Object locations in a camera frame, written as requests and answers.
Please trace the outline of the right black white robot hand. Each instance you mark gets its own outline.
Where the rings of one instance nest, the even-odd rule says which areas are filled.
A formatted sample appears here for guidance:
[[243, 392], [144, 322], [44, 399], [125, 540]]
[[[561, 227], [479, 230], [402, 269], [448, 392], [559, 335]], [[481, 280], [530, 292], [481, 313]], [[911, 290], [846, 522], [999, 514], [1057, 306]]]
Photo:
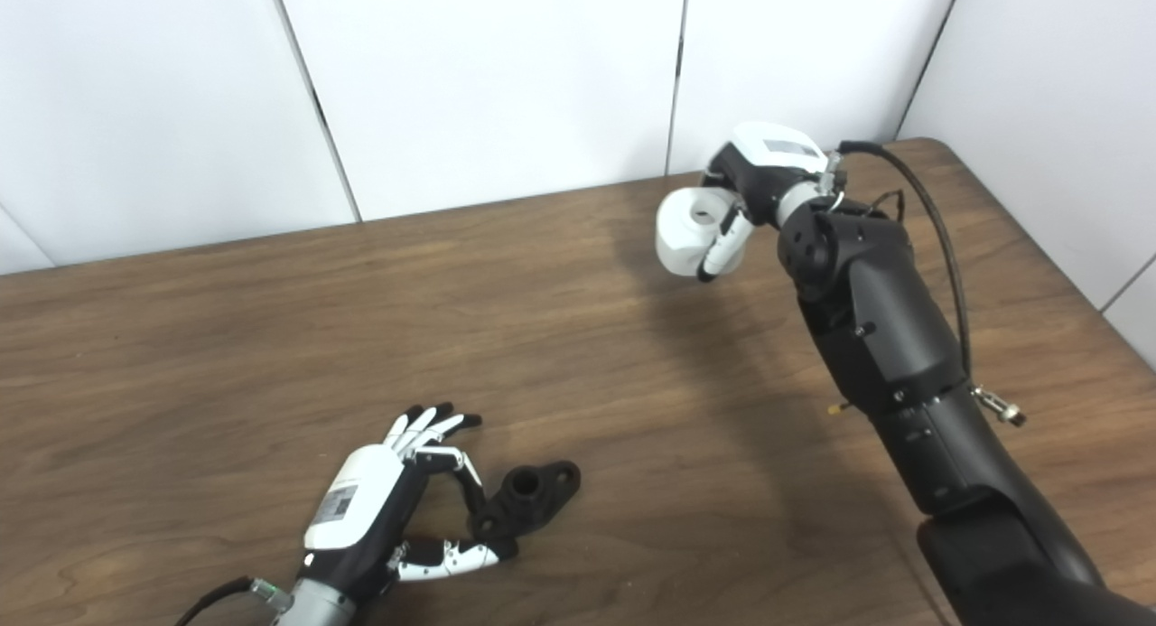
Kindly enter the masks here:
[[833, 194], [833, 170], [805, 132], [766, 121], [744, 121], [714, 154], [699, 178], [706, 189], [729, 194], [728, 210], [698, 264], [711, 283], [736, 263], [756, 228], [779, 229], [798, 207]]

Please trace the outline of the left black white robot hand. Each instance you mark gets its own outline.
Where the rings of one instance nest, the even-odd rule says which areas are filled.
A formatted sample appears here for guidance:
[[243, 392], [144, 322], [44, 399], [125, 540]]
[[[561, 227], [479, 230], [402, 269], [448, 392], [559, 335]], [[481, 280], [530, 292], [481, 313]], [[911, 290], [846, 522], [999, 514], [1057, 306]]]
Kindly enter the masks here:
[[360, 446], [314, 511], [297, 576], [329, 586], [362, 608], [397, 584], [464, 575], [516, 557], [519, 547], [513, 538], [437, 541], [406, 535], [436, 474], [453, 475], [460, 483], [468, 515], [483, 507], [483, 486], [470, 457], [444, 444], [459, 430], [477, 425], [479, 416], [459, 415], [451, 403], [410, 407], [383, 440]]

